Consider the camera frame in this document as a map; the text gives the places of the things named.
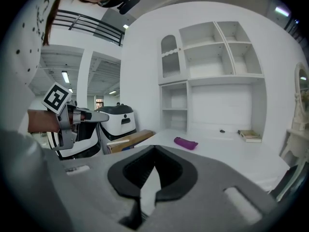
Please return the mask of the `white desk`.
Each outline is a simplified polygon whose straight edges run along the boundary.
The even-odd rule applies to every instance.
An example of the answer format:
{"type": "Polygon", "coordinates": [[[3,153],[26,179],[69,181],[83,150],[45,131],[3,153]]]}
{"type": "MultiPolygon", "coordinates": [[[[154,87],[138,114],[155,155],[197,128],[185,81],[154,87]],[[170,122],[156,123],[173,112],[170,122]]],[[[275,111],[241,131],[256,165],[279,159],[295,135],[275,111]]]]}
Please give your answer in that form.
{"type": "Polygon", "coordinates": [[[241,23],[181,28],[162,39],[160,52],[161,130],[144,144],[177,147],[176,137],[195,141],[193,153],[219,160],[272,191],[288,165],[263,142],[266,81],[241,23]],[[262,142],[246,143],[238,130],[253,130],[262,142]]]}

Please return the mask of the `purple fabric pouch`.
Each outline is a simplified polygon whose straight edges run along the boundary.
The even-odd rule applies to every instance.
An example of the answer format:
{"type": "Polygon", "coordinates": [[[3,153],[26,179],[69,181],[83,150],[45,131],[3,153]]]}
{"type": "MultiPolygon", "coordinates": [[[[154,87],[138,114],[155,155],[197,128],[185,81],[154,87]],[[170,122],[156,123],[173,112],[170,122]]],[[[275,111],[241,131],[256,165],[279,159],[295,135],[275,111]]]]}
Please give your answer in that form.
{"type": "Polygon", "coordinates": [[[184,147],[185,149],[188,149],[188,150],[194,150],[198,145],[197,142],[188,141],[188,140],[181,138],[181,137],[174,138],[174,143],[181,146],[181,147],[184,147]]]}

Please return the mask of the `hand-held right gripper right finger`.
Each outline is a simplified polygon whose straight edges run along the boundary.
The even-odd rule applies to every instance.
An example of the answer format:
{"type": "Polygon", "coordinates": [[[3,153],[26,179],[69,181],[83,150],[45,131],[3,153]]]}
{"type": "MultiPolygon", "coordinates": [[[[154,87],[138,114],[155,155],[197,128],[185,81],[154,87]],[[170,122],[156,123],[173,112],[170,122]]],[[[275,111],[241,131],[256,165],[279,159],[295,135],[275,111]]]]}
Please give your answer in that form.
{"type": "Polygon", "coordinates": [[[252,232],[274,199],[223,162],[156,145],[161,189],[144,232],[252,232]]]}

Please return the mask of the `green and white book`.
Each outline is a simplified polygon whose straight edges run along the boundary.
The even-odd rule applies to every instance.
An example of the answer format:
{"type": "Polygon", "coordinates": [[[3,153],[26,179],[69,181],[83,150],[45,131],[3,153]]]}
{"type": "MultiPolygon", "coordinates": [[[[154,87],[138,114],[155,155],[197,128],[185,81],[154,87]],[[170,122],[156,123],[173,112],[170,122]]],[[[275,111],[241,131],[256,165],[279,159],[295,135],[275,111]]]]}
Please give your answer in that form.
{"type": "Polygon", "coordinates": [[[246,143],[262,142],[261,136],[253,130],[238,130],[238,134],[246,143]]]}

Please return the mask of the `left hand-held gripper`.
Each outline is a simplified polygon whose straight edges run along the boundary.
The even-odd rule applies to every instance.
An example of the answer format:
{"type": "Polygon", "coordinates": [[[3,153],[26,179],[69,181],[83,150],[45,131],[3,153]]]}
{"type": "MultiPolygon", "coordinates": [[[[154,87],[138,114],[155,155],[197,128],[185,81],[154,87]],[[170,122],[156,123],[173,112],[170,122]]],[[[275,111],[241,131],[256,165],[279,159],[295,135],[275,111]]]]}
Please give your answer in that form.
{"type": "Polygon", "coordinates": [[[55,132],[48,133],[51,149],[72,150],[77,139],[78,124],[100,123],[109,120],[109,115],[96,111],[80,111],[77,102],[71,99],[71,92],[55,82],[45,94],[42,104],[55,116],[55,132]]]}

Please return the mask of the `person's left forearm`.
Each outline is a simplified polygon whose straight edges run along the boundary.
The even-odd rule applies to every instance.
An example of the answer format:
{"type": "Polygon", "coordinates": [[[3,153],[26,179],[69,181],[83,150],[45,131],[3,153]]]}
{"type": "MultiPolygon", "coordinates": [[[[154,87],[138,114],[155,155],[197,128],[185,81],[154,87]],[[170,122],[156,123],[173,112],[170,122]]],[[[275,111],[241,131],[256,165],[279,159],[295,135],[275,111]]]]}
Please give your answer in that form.
{"type": "Polygon", "coordinates": [[[45,110],[28,110],[28,132],[58,132],[56,114],[45,110]]]}

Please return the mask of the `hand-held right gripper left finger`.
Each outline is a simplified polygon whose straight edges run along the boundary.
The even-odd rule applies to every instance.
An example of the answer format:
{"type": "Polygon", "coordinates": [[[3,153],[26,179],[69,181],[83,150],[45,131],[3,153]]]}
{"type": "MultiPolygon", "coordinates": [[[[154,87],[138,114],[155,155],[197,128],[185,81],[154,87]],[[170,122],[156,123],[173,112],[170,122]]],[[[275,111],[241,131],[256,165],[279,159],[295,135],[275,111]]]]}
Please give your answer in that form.
{"type": "Polygon", "coordinates": [[[61,161],[32,138],[1,132],[1,174],[13,199],[45,232],[156,232],[142,219],[140,192],[117,193],[108,170],[130,152],[61,161]]]}

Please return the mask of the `brown cardboard box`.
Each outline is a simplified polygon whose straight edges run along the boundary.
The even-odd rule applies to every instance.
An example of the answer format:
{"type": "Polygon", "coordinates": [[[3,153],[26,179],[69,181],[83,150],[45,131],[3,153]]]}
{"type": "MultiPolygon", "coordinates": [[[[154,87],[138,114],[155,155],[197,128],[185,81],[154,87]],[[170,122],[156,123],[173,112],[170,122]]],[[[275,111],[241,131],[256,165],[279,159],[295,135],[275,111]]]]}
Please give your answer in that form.
{"type": "Polygon", "coordinates": [[[124,136],[122,138],[113,140],[113,141],[120,141],[120,140],[129,139],[130,141],[127,142],[127,143],[123,143],[123,144],[107,145],[107,150],[108,150],[109,154],[111,154],[111,153],[118,153],[118,152],[121,152],[121,151],[132,149],[132,148],[134,148],[135,145],[145,141],[146,139],[148,139],[148,138],[150,138],[154,135],[155,135],[154,131],[142,130],[142,131],[124,136]]]}

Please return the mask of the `white polka-dot shirt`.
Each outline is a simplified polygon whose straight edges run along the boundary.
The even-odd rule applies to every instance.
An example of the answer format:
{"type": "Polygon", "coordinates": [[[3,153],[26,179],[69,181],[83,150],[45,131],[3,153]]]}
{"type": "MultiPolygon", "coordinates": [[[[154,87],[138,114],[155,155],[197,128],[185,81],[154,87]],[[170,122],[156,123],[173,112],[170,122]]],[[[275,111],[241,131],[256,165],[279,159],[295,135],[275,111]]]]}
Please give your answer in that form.
{"type": "Polygon", "coordinates": [[[0,43],[0,92],[28,86],[37,71],[47,17],[56,0],[27,0],[0,43]]]}

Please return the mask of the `black metal railing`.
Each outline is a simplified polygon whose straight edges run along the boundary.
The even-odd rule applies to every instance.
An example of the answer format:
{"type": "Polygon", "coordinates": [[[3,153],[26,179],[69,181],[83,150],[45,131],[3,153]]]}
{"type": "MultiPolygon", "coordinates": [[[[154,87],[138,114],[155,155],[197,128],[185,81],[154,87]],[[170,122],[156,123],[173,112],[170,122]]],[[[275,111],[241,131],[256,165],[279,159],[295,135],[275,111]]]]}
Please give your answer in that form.
{"type": "Polygon", "coordinates": [[[66,28],[67,30],[92,35],[111,42],[117,46],[123,45],[125,35],[123,31],[106,22],[84,14],[66,10],[58,10],[53,25],[62,29],[66,28]]]}

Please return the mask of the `white and black delivery robot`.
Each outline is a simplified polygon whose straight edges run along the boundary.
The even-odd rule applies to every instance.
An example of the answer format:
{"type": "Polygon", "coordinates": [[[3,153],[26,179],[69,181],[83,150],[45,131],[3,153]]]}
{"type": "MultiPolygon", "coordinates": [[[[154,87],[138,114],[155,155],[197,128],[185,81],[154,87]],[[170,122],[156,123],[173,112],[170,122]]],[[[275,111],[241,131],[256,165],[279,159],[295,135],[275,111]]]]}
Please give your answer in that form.
{"type": "Polygon", "coordinates": [[[107,143],[137,132],[134,111],[130,106],[103,106],[95,111],[109,116],[108,121],[100,122],[97,126],[98,139],[104,155],[111,153],[107,143]]]}
{"type": "Polygon", "coordinates": [[[56,132],[47,132],[47,139],[51,150],[55,151],[60,160],[89,158],[100,152],[101,146],[98,139],[98,123],[85,123],[75,125],[77,133],[72,149],[55,151],[59,145],[59,136],[56,132]]]}

